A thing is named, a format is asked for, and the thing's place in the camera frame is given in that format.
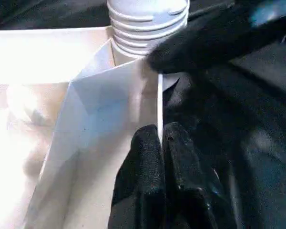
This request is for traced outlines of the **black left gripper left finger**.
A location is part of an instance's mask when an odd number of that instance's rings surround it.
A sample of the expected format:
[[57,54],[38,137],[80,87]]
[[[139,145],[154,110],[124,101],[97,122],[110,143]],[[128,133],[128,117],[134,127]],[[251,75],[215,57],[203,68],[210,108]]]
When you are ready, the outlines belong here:
[[161,229],[166,212],[163,155],[155,125],[138,129],[115,179],[110,229]]

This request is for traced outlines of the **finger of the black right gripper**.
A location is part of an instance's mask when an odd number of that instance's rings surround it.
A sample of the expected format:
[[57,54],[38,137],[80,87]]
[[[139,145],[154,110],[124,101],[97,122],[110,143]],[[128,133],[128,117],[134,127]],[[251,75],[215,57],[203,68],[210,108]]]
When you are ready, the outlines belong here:
[[207,69],[259,50],[286,35],[286,0],[236,0],[191,21],[148,56],[159,73]]

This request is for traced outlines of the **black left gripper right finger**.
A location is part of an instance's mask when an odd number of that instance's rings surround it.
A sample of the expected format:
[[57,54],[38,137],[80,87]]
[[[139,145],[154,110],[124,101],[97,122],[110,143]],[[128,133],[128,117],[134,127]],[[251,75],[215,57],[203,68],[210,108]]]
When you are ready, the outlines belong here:
[[231,228],[231,204],[223,185],[179,123],[164,127],[163,153],[171,225],[183,229]]

